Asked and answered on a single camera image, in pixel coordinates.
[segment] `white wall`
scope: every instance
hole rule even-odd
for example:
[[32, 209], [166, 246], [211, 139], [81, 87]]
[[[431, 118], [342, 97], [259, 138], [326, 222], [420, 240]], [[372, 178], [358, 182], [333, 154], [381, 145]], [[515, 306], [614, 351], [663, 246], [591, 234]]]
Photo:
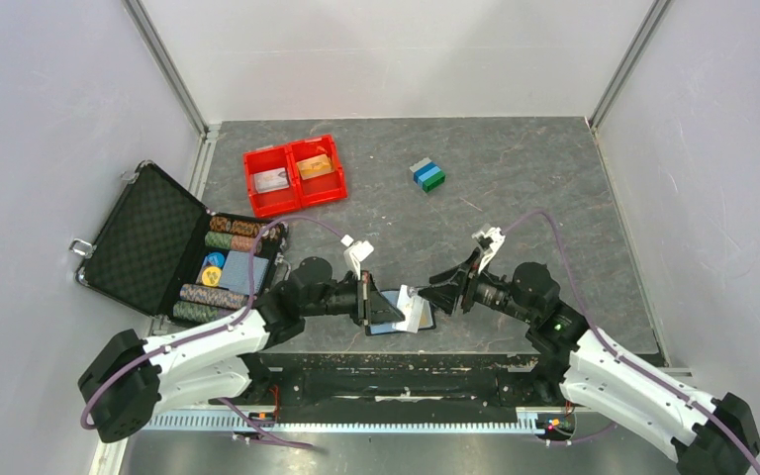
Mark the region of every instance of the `white wall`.
[[144, 0], [209, 122], [587, 116], [651, 0]]
[[674, 2], [600, 134], [669, 354], [760, 429], [760, 1]]
[[197, 138], [121, 2], [0, 1], [0, 474], [87, 473], [77, 378], [144, 317], [73, 281], [119, 175]]

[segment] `open black briefcase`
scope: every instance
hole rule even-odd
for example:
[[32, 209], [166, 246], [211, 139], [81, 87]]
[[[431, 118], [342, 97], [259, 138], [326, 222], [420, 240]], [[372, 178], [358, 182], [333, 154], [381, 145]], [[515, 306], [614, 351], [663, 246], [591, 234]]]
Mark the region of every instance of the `open black briefcase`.
[[[209, 297], [225, 297], [227, 292], [230, 297], [248, 294], [249, 247], [269, 222], [209, 210], [151, 161], [139, 164], [126, 180], [126, 188], [98, 236], [91, 242], [76, 239], [71, 244], [71, 250], [83, 256], [75, 274], [77, 282], [143, 314], [166, 316], [183, 327], [233, 312], [233, 306], [221, 308], [208, 299], [186, 300], [180, 292], [185, 286], [186, 298], [200, 293]], [[272, 284], [286, 238], [287, 227], [278, 225], [254, 249], [257, 294]], [[216, 254], [223, 256], [222, 264]], [[238, 272], [241, 263], [242, 273]], [[221, 271], [206, 272], [214, 266]], [[239, 280], [245, 281], [244, 287]], [[219, 312], [203, 311], [199, 307], [203, 305]], [[195, 319], [180, 310], [192, 308], [198, 312]]]

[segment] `poker chip case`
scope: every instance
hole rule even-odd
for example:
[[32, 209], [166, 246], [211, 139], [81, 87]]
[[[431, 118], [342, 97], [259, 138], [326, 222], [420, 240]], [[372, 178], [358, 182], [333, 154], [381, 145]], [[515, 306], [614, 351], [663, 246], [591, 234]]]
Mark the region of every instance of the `poker chip case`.
[[[253, 237], [269, 221], [209, 210], [151, 161], [139, 164], [126, 180], [95, 239], [75, 239], [71, 244], [71, 250], [82, 256], [75, 279], [148, 316], [196, 326], [174, 318], [172, 311], [182, 286], [197, 282], [205, 257], [215, 250], [228, 252], [206, 245], [213, 223], [242, 224], [243, 231], [252, 230], [247, 234]], [[237, 225], [227, 231], [236, 230]], [[281, 224], [261, 239], [255, 256], [268, 265], [259, 292], [272, 284], [287, 231]]]

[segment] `gray marble surface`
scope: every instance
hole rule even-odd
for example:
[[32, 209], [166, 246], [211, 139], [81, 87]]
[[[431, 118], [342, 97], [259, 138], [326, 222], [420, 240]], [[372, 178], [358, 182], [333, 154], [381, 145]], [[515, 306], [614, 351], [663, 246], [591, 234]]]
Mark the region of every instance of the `gray marble surface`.
[[[430, 275], [464, 260], [470, 235], [485, 224], [506, 227], [534, 208], [553, 213], [564, 234], [579, 290], [613, 338], [636, 352], [657, 343], [631, 265], [601, 160], [580, 118], [359, 119], [223, 124], [203, 196], [214, 210], [250, 214], [242, 154], [266, 145], [331, 134], [348, 198], [310, 208], [374, 253], [363, 263], [378, 286], [423, 285]], [[429, 157], [447, 174], [426, 194], [409, 167]], [[294, 265], [317, 255], [334, 276], [346, 268], [342, 245], [310, 223], [292, 225], [286, 257]], [[543, 218], [506, 240], [491, 271], [509, 274], [524, 261], [548, 264], [561, 296], [575, 299]], [[308, 319], [306, 331], [272, 351], [533, 352], [526, 326], [484, 308], [465, 315], [439, 313], [437, 329], [417, 334], [365, 336], [342, 316]]]

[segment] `case lid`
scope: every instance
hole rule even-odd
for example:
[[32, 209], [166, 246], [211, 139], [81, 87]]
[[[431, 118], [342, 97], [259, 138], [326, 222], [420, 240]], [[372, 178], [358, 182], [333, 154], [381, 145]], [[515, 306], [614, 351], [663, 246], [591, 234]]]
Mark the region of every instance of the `case lid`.
[[207, 216], [205, 205], [158, 165], [142, 162], [83, 259], [78, 280], [159, 315], [188, 243]]

